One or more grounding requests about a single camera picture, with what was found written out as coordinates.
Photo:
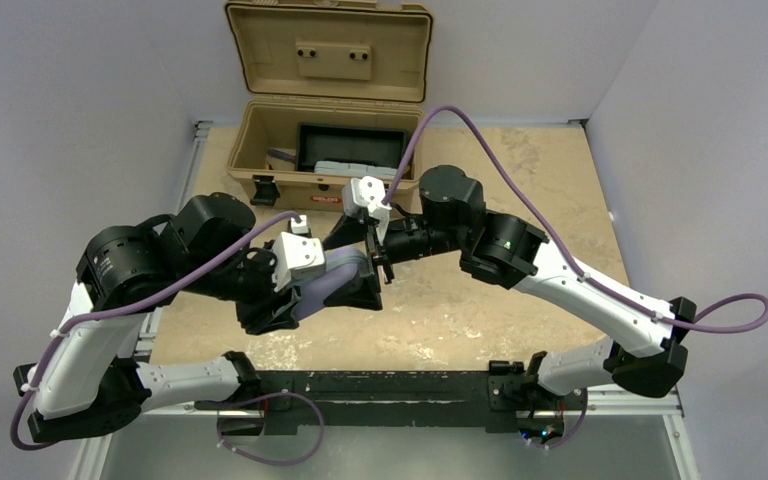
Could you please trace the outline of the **lilac zippered umbrella case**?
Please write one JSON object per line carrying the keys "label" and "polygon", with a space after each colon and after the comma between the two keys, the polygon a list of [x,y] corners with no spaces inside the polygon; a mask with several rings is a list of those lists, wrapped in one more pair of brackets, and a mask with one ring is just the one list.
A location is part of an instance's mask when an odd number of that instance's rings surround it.
{"label": "lilac zippered umbrella case", "polygon": [[327,251],[325,273],[297,285],[298,302],[291,309],[292,318],[301,322],[322,310],[325,307],[325,299],[350,283],[364,260],[365,255],[352,246]]}

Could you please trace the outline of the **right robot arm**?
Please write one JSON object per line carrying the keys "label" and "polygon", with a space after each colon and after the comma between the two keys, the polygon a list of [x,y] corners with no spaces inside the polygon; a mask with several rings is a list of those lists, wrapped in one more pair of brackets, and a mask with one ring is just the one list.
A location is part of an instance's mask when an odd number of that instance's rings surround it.
{"label": "right robot arm", "polygon": [[396,263],[459,251],[459,266],[472,278],[546,300],[604,333],[591,345],[534,355],[527,382],[554,395],[613,383],[661,398],[683,377],[686,332],[672,323],[691,322],[693,302],[647,297],[588,266],[576,273],[544,231],[488,209],[481,183],[460,168],[426,171],[419,181],[420,213],[405,213],[386,229],[354,205],[357,190],[376,200],[383,184],[364,177],[344,187],[344,213],[324,240],[326,249],[363,242],[387,275]]}

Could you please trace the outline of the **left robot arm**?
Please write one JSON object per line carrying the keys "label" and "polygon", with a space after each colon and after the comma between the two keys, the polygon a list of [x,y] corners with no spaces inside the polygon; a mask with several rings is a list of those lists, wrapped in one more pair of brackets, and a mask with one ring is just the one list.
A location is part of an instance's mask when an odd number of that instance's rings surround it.
{"label": "left robot arm", "polygon": [[123,356],[121,348],[180,292],[234,303],[251,334],[296,327],[303,290],[286,263],[287,240],[256,247],[264,230],[245,203],[216,192],[192,197],[175,214],[93,237],[40,360],[15,369],[13,445],[41,450],[107,435],[158,408],[227,405],[251,394],[259,378],[242,353],[164,366]]}

